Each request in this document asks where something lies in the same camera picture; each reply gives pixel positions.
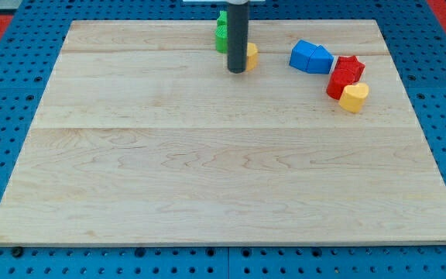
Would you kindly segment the white mount above rod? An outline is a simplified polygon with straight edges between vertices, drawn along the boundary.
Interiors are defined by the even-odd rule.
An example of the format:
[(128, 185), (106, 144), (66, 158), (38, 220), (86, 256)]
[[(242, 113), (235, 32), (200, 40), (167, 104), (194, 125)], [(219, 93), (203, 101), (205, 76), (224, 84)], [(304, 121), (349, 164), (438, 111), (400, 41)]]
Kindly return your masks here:
[(182, 0), (184, 4), (263, 4), (265, 0)]

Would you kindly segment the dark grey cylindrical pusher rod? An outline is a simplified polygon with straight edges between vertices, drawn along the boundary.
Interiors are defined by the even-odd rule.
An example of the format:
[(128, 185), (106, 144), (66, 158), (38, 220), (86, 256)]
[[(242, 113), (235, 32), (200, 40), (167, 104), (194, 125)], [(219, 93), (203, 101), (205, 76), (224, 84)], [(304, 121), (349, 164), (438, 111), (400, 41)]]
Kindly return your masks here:
[(227, 68), (234, 74), (240, 74), (246, 69), (249, 0), (228, 0), (227, 13)]

